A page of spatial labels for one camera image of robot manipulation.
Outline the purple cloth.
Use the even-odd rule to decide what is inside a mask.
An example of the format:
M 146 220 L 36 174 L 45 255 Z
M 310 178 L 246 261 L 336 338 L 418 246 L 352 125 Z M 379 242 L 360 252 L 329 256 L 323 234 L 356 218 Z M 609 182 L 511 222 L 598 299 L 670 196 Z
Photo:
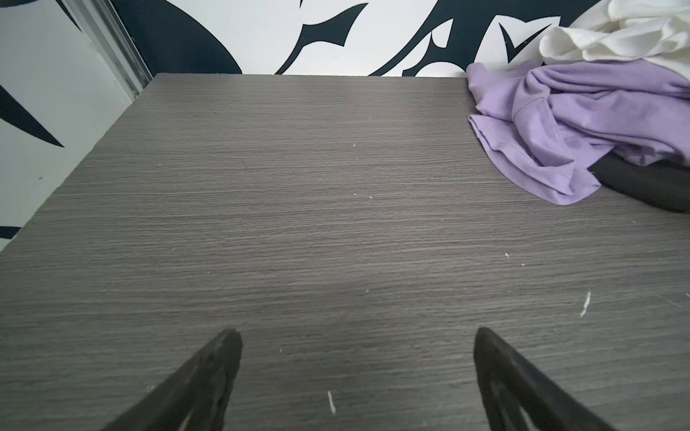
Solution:
M 689 82 L 644 60 L 577 62 L 507 72 L 466 70 L 469 122 L 494 166 L 519 188 L 559 206 L 601 186 L 608 154 L 647 167 L 689 165 Z

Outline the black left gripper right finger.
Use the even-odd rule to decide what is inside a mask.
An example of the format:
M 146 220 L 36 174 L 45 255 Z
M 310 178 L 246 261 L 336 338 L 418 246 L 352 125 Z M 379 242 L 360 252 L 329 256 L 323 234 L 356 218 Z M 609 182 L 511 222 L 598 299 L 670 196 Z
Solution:
M 496 332 L 474 339 L 474 365 L 491 430 L 611 430 Z

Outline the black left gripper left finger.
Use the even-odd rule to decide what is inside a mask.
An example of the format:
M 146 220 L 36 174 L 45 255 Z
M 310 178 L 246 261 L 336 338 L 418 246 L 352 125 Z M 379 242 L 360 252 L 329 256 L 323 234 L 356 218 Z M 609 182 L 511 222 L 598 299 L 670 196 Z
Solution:
M 106 430 L 222 430 L 242 358 L 240 332 L 225 329 Z

